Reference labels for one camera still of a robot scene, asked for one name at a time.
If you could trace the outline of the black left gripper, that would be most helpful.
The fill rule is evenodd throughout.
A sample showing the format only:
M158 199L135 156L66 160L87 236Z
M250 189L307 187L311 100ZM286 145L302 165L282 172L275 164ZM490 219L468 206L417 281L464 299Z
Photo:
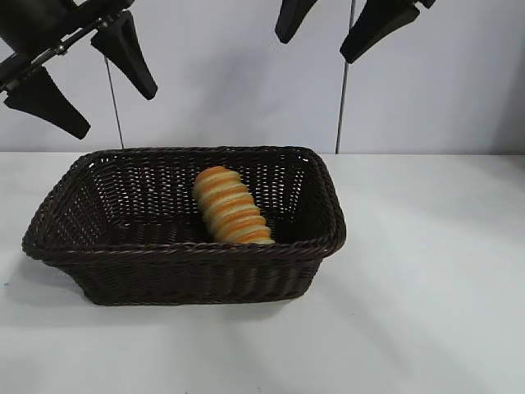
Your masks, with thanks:
M2 1L1 40L13 54L1 61L4 104L28 113L82 140L90 124L59 90L45 67L92 30L91 45L151 100L158 86L144 60L132 1Z

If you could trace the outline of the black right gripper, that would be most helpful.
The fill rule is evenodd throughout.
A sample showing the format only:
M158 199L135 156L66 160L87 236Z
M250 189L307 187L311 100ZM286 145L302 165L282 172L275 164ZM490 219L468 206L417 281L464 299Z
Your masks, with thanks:
M420 14L414 3L431 8L436 0L368 0L340 47L344 59L353 64L372 46L397 29L414 22Z

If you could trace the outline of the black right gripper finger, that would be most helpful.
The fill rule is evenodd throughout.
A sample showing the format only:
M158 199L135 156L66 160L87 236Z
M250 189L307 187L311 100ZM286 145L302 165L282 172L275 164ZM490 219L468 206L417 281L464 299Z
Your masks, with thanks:
M289 43L304 18L312 9L317 0L282 0L276 20L275 33L283 44Z

